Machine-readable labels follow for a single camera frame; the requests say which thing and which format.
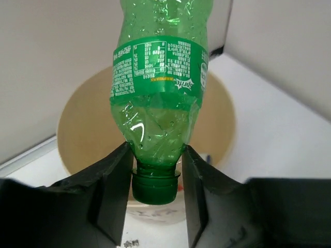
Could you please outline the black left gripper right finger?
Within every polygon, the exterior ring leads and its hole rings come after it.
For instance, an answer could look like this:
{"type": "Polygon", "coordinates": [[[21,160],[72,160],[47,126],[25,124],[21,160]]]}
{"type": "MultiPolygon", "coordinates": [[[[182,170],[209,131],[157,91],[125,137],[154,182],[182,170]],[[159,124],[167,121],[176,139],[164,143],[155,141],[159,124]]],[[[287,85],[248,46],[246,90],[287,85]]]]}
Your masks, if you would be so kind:
{"type": "Polygon", "coordinates": [[[330,180],[239,183],[187,146],[182,155],[190,247],[330,247],[330,180]]]}

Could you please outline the green plastic bottle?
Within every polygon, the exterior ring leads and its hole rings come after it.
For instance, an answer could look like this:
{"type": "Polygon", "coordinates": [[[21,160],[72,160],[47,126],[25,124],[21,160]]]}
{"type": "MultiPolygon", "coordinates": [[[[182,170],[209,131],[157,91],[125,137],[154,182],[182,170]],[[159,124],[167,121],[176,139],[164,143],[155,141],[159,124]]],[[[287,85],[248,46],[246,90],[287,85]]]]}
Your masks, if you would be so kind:
{"type": "Polygon", "coordinates": [[[141,203],[176,198],[176,164],[206,88],[212,7],[212,1],[121,1],[110,106],[137,161],[132,193],[141,203]]]}

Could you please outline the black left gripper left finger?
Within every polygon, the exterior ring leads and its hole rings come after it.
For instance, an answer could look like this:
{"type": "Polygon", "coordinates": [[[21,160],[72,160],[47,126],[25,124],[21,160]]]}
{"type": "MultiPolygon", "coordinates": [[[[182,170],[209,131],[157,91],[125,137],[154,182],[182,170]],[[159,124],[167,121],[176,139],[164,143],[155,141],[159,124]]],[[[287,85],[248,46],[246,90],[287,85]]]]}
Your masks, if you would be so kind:
{"type": "Polygon", "coordinates": [[[49,187],[1,180],[1,247],[117,247],[133,154],[128,143],[49,187]]]}

